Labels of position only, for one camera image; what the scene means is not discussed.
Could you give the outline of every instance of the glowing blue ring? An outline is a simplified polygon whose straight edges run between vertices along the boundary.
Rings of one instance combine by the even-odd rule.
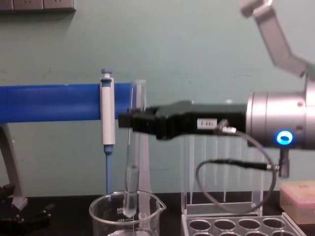
[[[284,130],[277,135],[277,142],[281,145],[288,145],[292,140],[293,134],[290,131]]]

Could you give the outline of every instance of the teal wall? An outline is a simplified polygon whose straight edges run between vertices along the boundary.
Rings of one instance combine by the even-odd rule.
[[[303,81],[272,66],[238,2],[76,0],[75,14],[0,16],[0,85],[97,83],[108,67],[116,82],[147,80],[151,105],[246,102],[251,91],[302,89]],[[315,2],[274,2],[293,50],[315,61]],[[100,122],[10,128],[28,196],[105,192]],[[150,149],[152,190],[179,192],[176,141],[150,140]],[[313,155],[292,151],[291,179],[315,178]],[[123,188],[125,159],[126,131],[117,130],[115,189]],[[6,182],[0,159],[0,185]]]

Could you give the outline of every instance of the glass beaker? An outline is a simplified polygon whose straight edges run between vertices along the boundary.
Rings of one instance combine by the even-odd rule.
[[[94,236],[158,236],[159,216],[165,204],[154,194],[138,191],[138,197],[147,199],[150,215],[139,210],[132,218],[124,215],[124,191],[114,192],[94,200],[90,205]]]

